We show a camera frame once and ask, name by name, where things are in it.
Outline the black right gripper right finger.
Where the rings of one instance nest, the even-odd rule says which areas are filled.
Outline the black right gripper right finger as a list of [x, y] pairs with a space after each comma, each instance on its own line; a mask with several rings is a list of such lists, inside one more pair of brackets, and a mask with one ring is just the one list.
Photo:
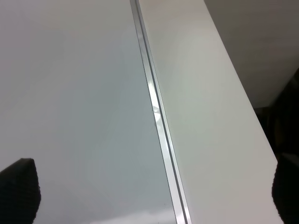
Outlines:
[[299, 157], [297, 155], [280, 156], [271, 194], [283, 223], [297, 224], [299, 222]]

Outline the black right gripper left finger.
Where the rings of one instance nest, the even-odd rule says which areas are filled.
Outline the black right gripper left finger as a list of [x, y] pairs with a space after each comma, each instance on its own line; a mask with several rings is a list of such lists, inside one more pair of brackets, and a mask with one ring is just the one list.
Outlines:
[[32, 224], [41, 198], [34, 159], [21, 158], [0, 172], [2, 224]]

